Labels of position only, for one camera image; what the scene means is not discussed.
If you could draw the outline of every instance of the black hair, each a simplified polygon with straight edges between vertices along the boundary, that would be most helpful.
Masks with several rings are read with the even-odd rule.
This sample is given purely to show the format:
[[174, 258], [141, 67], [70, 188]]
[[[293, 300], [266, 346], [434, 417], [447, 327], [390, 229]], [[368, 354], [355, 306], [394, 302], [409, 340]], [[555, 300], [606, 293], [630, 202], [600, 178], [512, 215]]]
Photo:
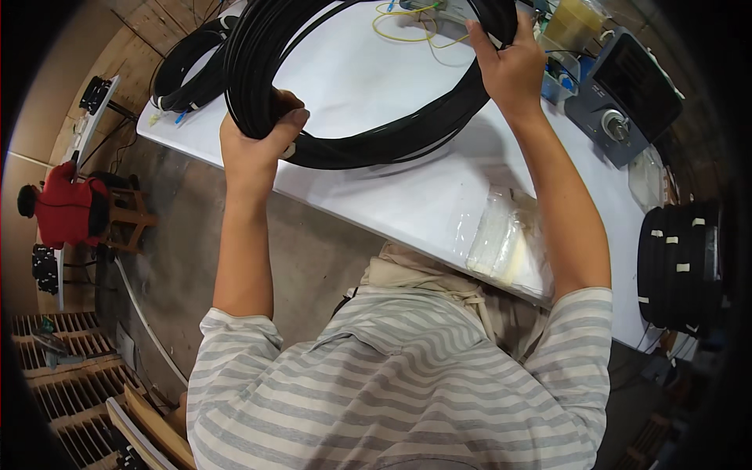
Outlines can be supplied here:
[[18, 213], [31, 219], [34, 217], [34, 206], [37, 203], [37, 193], [31, 184], [27, 184], [18, 192]]

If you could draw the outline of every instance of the left hand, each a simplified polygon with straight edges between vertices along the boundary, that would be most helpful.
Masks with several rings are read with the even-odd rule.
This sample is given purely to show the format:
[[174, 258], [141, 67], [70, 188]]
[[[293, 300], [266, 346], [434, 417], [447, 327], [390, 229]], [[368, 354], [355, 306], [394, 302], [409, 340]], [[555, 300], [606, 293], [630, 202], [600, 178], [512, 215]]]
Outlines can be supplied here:
[[227, 193], [246, 202], [264, 202], [274, 185], [277, 161], [303, 130], [310, 113], [302, 101], [288, 91], [275, 90], [292, 111], [282, 116], [262, 140], [246, 137], [227, 114], [220, 126], [222, 161]]

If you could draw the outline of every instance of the knob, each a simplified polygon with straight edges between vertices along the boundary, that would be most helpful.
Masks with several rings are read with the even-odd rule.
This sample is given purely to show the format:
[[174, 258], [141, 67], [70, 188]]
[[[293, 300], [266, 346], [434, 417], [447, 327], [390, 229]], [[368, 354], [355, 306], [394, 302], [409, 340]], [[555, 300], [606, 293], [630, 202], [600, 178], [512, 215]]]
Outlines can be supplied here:
[[629, 118], [615, 109], [609, 109], [603, 114], [601, 127], [615, 142], [623, 143], [629, 139]]

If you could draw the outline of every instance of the white tabletop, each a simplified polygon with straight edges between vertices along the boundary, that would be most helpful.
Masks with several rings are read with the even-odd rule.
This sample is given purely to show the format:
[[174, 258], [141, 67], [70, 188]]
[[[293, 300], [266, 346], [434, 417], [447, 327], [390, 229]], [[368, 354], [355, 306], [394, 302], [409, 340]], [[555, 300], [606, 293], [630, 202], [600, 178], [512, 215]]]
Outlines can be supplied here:
[[[110, 81], [112, 82], [110, 84], [110, 89], [105, 94], [105, 98], [102, 100], [99, 108], [96, 110], [93, 116], [89, 115], [89, 119], [86, 121], [86, 125], [84, 126], [80, 137], [73, 137], [74, 141], [68, 148], [65, 157], [63, 157], [63, 162], [67, 162], [72, 157], [73, 152], [78, 150], [78, 160], [76, 161], [76, 175], [78, 175], [78, 172], [81, 170], [81, 165], [87, 157], [87, 155], [84, 154], [86, 147], [89, 146], [89, 142], [92, 140], [92, 135], [94, 135], [94, 131], [99, 124], [99, 120], [102, 119], [102, 115], [105, 113], [105, 109], [107, 109], [107, 103], [112, 99], [112, 95], [115, 93], [117, 84], [120, 83], [120, 76], [115, 75], [110, 79]], [[62, 312], [65, 311], [65, 295], [63, 293], [63, 287], [65, 286], [65, 284], [63, 283], [63, 274], [65, 267], [63, 266], [63, 264], [65, 263], [65, 247], [63, 247], [62, 250], [55, 250], [55, 258], [57, 259], [57, 307]]]
[[[239, 2], [227, 13], [237, 15], [243, 6]], [[357, 4], [316, 29], [290, 54], [274, 80], [277, 88], [291, 89], [305, 102], [311, 111], [305, 129], [317, 137], [353, 135], [415, 111], [453, 88], [475, 57], [467, 44], [435, 50], [425, 42], [402, 43], [376, 35], [371, 29], [377, 15], [374, 6]], [[422, 29], [398, 24], [386, 18], [380, 28], [406, 38], [424, 35]], [[462, 30], [446, 33], [461, 35]], [[450, 41], [435, 39], [438, 44]], [[608, 233], [614, 338], [636, 347], [644, 333], [636, 281], [644, 215], [632, 199], [626, 168], [618, 170], [599, 156], [593, 142], [563, 113], [547, 102], [543, 107]], [[222, 97], [188, 114], [179, 125], [174, 124], [177, 114], [167, 113], [150, 126], [155, 113], [158, 110], [148, 104], [138, 121], [139, 135], [223, 167]], [[274, 190], [467, 272], [465, 258], [491, 184], [535, 195], [520, 148], [492, 102], [432, 155], [346, 171], [280, 162]]]

